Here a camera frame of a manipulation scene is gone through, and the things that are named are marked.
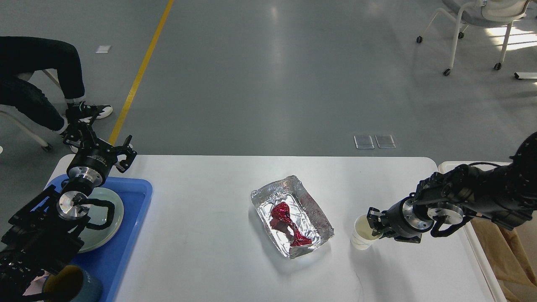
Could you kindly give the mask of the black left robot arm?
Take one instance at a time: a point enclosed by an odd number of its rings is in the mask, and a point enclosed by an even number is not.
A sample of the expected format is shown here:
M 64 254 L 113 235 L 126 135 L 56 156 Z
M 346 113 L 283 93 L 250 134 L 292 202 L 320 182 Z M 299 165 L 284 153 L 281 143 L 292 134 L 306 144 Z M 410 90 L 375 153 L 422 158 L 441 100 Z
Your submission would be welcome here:
M 73 260 L 84 242 L 79 237 L 86 228 L 102 231 L 112 225 L 115 205 L 91 198 L 96 187 L 105 184 L 110 171 L 127 171 L 137 152 L 132 136 L 113 146 L 98 138 L 89 122 L 69 122 L 63 143 L 77 148 L 67 179 L 59 191 L 48 186 L 18 210 L 9 220 L 11 228 L 2 236 L 2 302 L 34 302 L 46 299 L 67 300 L 66 291 L 25 295 L 32 281 L 44 272 L 57 275 Z

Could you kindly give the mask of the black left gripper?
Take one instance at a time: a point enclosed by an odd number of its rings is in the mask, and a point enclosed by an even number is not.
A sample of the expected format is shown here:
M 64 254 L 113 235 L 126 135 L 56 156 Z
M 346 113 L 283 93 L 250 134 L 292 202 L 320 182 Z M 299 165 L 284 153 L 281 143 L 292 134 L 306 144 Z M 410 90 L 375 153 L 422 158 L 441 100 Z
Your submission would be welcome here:
M 122 145 L 104 150 L 105 141 L 98 138 L 92 128 L 98 116 L 92 116 L 88 122 L 75 120 L 63 134 L 63 143 L 78 149 L 67 168 L 68 177 L 89 180 L 94 187 L 105 184 L 113 167 L 125 173 L 137 156 L 131 144 L 132 135 L 127 136 Z

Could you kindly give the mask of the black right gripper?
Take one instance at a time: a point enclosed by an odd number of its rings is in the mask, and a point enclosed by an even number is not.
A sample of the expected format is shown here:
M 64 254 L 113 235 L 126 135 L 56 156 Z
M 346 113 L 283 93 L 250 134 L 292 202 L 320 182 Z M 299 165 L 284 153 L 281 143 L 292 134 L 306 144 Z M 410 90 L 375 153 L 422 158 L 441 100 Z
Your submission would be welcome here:
M 383 229 L 382 233 L 372 230 L 373 237 L 416 244 L 421 242 L 422 234 L 431 231 L 434 225 L 426 207 L 415 206 L 413 198 L 405 198 L 384 211 L 370 207 L 367 220 L 371 229 Z

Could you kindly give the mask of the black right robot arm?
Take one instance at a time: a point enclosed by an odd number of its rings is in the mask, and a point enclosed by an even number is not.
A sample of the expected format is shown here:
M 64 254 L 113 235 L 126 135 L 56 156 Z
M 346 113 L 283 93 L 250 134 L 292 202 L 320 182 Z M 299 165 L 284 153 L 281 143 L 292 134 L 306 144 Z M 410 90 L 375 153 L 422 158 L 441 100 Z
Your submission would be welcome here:
M 512 231 L 536 210 L 537 135 L 527 137 L 511 159 L 487 171 L 475 162 L 433 173 L 388 210 L 369 208 L 368 233 L 420 243 L 426 232 L 449 237 L 475 218 Z

